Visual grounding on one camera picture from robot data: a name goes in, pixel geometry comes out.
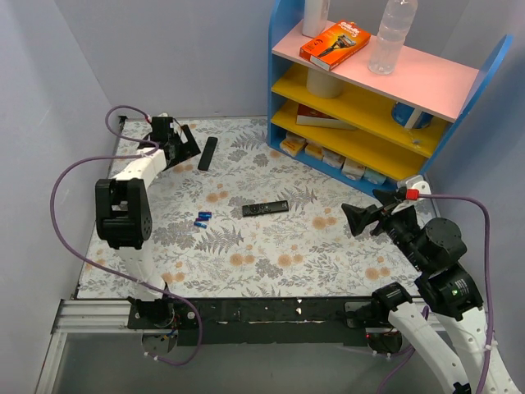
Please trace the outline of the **black remote control body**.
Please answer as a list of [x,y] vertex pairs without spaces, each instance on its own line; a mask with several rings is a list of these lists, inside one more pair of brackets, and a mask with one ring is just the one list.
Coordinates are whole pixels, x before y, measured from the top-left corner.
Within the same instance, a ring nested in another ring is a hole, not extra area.
[[208,137],[198,164],[200,171],[207,171],[209,169],[217,143],[217,137]]

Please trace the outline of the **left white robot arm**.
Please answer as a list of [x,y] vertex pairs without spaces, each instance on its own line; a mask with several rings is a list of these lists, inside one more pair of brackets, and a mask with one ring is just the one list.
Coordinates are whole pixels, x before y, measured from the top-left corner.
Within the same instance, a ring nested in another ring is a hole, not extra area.
[[95,213],[98,238],[106,241],[121,258],[126,272],[137,282],[134,298],[152,301],[146,318],[156,328],[166,328],[175,317],[174,308],[161,293],[166,283],[153,261],[149,241],[153,219],[148,202],[148,187],[158,175],[201,153],[190,128],[167,115],[153,117],[145,139],[159,150],[141,143],[138,157],[110,179],[95,185]]

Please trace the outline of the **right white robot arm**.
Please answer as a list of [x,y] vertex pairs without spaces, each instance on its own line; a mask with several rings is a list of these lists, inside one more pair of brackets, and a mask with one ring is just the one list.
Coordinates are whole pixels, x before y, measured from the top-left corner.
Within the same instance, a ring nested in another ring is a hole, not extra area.
[[374,291],[370,302],[349,316],[401,332],[446,393],[517,393],[494,339],[491,296],[482,296],[460,265],[467,246],[459,227],[446,218],[433,218],[423,227],[418,224],[416,201],[439,196],[425,181],[373,194],[379,205],[342,204],[352,235],[373,225],[373,236],[390,238],[419,271],[415,281],[419,295],[450,341],[440,337],[398,282]]

